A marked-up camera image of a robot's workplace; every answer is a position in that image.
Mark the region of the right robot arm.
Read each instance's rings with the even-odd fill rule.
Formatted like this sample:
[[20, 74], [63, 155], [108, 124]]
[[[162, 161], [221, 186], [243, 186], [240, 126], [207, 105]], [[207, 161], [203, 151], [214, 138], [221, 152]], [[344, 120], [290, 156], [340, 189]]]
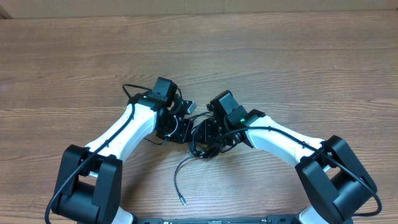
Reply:
[[208, 104], [210, 118], [192, 132], [190, 144], [206, 149], [192, 154], [212, 158], [243, 143], [292, 166], [310, 206], [293, 223], [351, 223], [382, 210], [377, 186], [348, 143], [333, 135], [311, 138], [276, 123], [259, 110], [246, 111], [229, 90]]

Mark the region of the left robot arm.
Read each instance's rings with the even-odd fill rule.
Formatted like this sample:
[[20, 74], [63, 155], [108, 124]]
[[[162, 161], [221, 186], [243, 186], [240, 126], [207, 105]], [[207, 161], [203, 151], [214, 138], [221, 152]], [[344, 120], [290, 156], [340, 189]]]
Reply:
[[68, 146], [62, 155], [53, 197], [45, 210], [77, 223], [136, 222], [121, 208], [123, 164], [152, 132], [163, 142], [183, 143], [192, 127], [187, 115], [194, 101], [185, 100], [172, 80], [159, 77], [153, 88], [128, 94], [123, 115], [99, 138], [80, 147]]

